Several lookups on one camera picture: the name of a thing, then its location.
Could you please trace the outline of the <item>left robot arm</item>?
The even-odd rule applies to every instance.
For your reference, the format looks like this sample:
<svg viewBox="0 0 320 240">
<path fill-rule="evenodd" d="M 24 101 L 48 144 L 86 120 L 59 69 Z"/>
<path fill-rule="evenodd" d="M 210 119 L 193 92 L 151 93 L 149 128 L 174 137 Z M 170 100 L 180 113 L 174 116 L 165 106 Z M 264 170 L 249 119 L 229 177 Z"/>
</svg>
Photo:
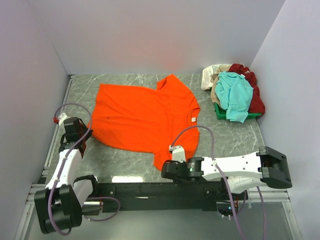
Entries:
<svg viewBox="0 0 320 240">
<path fill-rule="evenodd" d="M 81 225 L 83 204 L 96 192 L 97 179 L 94 175 L 75 176 L 92 131 L 78 117 L 65 119 L 63 126 L 58 164 L 45 189 L 35 193 L 34 204 L 41 232 L 65 236 Z"/>
</svg>

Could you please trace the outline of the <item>orange t shirt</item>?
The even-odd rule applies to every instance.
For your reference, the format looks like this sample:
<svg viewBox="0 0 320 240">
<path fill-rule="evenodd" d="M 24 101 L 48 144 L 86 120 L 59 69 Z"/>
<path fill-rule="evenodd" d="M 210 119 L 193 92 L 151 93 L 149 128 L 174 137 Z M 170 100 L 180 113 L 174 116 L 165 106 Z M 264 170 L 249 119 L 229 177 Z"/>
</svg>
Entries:
<svg viewBox="0 0 320 240">
<path fill-rule="evenodd" d="M 175 142 L 191 158 L 200 132 L 195 127 L 200 106 L 193 92 L 175 75 L 143 86 L 100 84 L 92 113 L 93 137 L 112 148 L 152 153 L 161 170 Z"/>
</svg>

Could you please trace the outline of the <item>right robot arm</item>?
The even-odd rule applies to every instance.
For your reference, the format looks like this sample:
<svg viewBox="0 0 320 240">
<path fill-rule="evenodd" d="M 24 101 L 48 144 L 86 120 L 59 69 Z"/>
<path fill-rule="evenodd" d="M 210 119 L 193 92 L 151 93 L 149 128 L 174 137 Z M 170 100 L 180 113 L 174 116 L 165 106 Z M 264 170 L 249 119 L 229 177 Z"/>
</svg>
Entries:
<svg viewBox="0 0 320 240">
<path fill-rule="evenodd" d="M 260 186 L 281 190 L 293 186 L 287 156 L 268 146 L 261 146 L 257 152 L 231 157 L 186 159 L 184 153 L 182 146 L 173 148 L 172 159 L 162 165 L 162 178 L 183 183 L 212 181 L 225 176 L 233 194 Z"/>
</svg>

